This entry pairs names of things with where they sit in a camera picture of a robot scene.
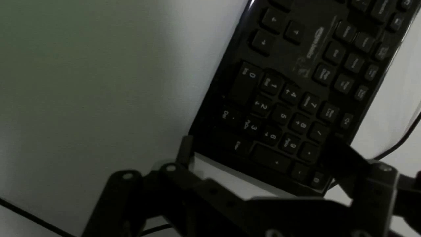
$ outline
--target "black keyboard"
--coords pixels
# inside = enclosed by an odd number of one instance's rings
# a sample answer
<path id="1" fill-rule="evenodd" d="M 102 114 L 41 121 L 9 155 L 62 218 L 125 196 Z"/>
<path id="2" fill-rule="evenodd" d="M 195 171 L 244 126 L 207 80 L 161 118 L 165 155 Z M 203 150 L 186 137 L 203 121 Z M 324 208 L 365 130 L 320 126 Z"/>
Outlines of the black keyboard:
<path id="1" fill-rule="evenodd" d="M 249 1 L 191 127 L 196 151 L 292 193 L 324 194 L 327 137 L 353 140 L 419 6 Z"/>

